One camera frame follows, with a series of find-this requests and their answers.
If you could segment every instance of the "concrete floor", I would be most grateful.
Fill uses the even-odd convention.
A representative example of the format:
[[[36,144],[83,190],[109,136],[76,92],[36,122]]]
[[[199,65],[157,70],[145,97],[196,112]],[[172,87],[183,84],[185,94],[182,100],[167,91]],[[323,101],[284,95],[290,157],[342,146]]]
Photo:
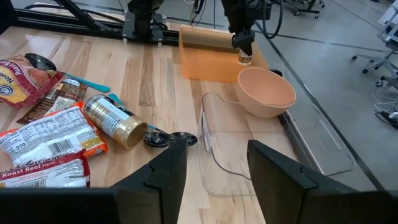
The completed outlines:
[[[221,1],[215,1],[217,29],[226,29],[228,21],[223,15]],[[35,0],[13,2],[21,7]],[[119,13],[109,9],[120,8],[117,0],[79,2],[82,8]],[[125,9],[127,2],[121,0]],[[372,97],[372,92],[376,91],[375,82],[388,74],[380,68],[365,75],[361,73],[367,65],[365,59],[350,62],[354,54],[385,55],[389,51],[376,35],[382,28],[377,20],[387,10],[388,3],[370,0],[324,2],[324,9],[315,5],[321,11],[318,19],[304,13],[295,17],[292,8],[285,6],[280,35],[269,42],[258,33],[256,40],[271,67],[281,70],[293,84],[298,98],[310,100],[300,86],[301,80],[353,148],[357,163],[351,174],[357,179],[344,174],[334,178],[359,190],[398,189],[398,179],[394,178],[398,169],[397,130],[375,117],[375,99]],[[199,26],[213,27],[213,3],[214,0],[207,0]],[[191,8],[192,5],[183,0],[165,0],[158,13],[177,19],[171,22],[186,24]],[[278,6],[273,7],[272,19],[267,22],[269,32],[276,27],[278,11]],[[398,55],[392,56],[392,62],[398,65]],[[384,86],[379,91],[398,99],[397,90]],[[305,122],[315,119],[294,108],[292,116]]]

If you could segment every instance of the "office chair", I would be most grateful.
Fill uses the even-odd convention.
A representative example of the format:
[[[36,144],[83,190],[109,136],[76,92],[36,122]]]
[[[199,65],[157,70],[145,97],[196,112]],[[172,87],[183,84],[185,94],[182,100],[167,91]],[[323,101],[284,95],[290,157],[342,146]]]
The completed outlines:
[[[384,25],[383,29],[377,34],[377,36],[386,42],[386,47],[391,49],[392,51],[385,57],[375,57],[368,56],[362,54],[356,54],[352,57],[352,61],[355,61],[358,57],[369,59],[372,64],[362,70],[363,74],[366,74],[369,69],[374,68],[375,70],[379,69],[381,66],[387,69],[387,71],[391,74],[391,77],[381,77],[377,82],[376,86],[383,86],[383,80],[390,82],[394,87],[398,88],[398,80],[396,80],[396,76],[398,75],[398,67],[389,61],[389,57],[395,52],[398,51],[398,26],[392,23],[392,20],[398,15],[398,8],[391,5],[392,8],[395,9],[395,14],[390,18],[388,22]]]

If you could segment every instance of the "wooden table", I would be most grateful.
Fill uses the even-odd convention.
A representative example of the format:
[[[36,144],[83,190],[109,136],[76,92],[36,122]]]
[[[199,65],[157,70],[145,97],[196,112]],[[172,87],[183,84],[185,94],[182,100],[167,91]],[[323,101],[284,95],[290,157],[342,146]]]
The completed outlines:
[[[27,52],[49,58],[60,71],[110,86],[111,92],[120,96],[126,107],[142,120],[170,133],[197,133],[204,93],[217,91],[228,95],[233,92],[232,83],[183,78],[177,47],[124,44],[121,40],[17,27],[10,27],[0,35],[0,58]],[[84,99],[98,93],[89,88]],[[15,110],[0,105],[0,130],[20,127],[15,121],[29,109]],[[113,185],[162,152],[143,142],[126,150],[111,138],[106,139],[109,151],[89,159],[93,187]],[[294,157],[289,149],[284,153]],[[2,152],[0,163],[4,158]],[[188,151],[187,181],[178,222],[265,223],[254,195],[214,197],[206,192],[194,149]]]

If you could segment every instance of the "orange plastic container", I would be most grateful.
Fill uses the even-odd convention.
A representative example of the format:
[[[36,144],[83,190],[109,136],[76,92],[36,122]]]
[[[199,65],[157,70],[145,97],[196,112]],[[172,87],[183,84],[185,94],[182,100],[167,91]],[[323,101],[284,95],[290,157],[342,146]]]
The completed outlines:
[[[249,67],[268,69],[257,44],[252,44],[250,65],[239,63],[239,49],[231,45],[232,34],[199,27],[180,28],[180,67],[185,78],[218,82],[237,82],[241,70]]]

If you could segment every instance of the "can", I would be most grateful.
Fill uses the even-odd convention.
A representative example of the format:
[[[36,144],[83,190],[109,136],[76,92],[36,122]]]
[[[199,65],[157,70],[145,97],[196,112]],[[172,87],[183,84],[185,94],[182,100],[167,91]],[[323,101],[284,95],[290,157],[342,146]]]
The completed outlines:
[[[84,114],[106,134],[126,148],[132,148],[144,136],[148,125],[111,98],[98,94],[91,97]]]

